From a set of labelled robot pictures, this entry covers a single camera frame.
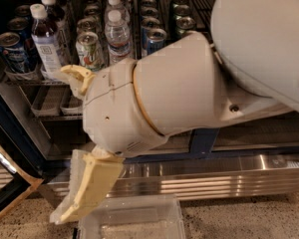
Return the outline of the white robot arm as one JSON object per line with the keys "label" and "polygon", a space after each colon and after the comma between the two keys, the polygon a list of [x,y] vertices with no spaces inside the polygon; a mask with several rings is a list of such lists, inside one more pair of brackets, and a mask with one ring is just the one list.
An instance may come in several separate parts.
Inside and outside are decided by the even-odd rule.
{"label": "white robot arm", "polygon": [[83,129],[95,147],[73,152],[70,192],[51,222],[91,213],[125,158],[173,135],[299,113],[299,0],[216,0],[210,28],[209,37],[190,32],[96,73],[61,68],[83,102]]}

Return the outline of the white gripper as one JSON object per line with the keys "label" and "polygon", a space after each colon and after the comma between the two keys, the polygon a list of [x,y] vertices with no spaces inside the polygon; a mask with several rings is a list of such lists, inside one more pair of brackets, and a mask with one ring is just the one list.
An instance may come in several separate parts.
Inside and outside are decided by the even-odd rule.
{"label": "white gripper", "polygon": [[117,155],[137,156],[167,142],[140,108],[133,79],[136,65],[127,58],[96,74],[78,65],[53,73],[74,97],[84,99],[83,129],[102,148],[73,151],[69,193],[51,213],[52,223],[79,221],[100,205],[123,170],[124,159]]}

